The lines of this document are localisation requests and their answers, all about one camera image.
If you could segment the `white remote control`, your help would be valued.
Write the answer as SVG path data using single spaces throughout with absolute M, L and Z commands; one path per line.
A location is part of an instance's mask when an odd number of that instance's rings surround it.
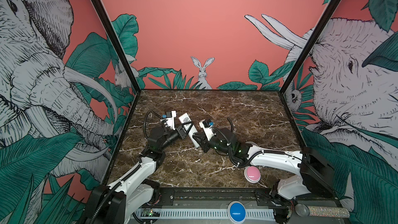
M 178 117 L 178 119 L 181 124 L 190 122 L 189 124 L 184 125 L 184 129 L 188 133 L 188 136 L 189 136 L 190 140 L 192 141 L 193 145 L 195 146 L 195 148 L 199 148 L 200 147 L 199 143 L 193 138 L 193 134 L 197 133 L 197 129 L 196 129 L 194 123 L 192 122 L 191 118 L 189 117 L 188 113 L 184 113 L 183 115 Z

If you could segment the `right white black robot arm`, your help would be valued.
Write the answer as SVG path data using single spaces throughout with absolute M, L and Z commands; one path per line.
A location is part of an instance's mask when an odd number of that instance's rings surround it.
M 237 168 L 268 167 L 293 174 L 279 180 L 270 196 L 292 200 L 295 197 L 314 194 L 322 198 L 334 198 L 334 168 L 331 163 L 313 148 L 301 151 L 266 149 L 250 142 L 242 143 L 229 129 L 204 128 L 193 134 L 193 139 L 204 152 L 210 149 L 228 156 Z

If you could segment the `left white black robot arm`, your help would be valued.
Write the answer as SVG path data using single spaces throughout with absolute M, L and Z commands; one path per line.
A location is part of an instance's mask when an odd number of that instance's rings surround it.
M 148 143 L 137 164 L 111 184 L 99 185 L 93 190 L 79 224 L 127 224 L 140 206 L 153 199 L 159 184 L 150 182 L 147 177 L 163 163 L 164 149 L 177 140 L 184 140 L 194 127 L 192 121 L 174 129 L 166 124 L 165 120 L 161 121 L 147 134 L 144 123 L 143 133 Z

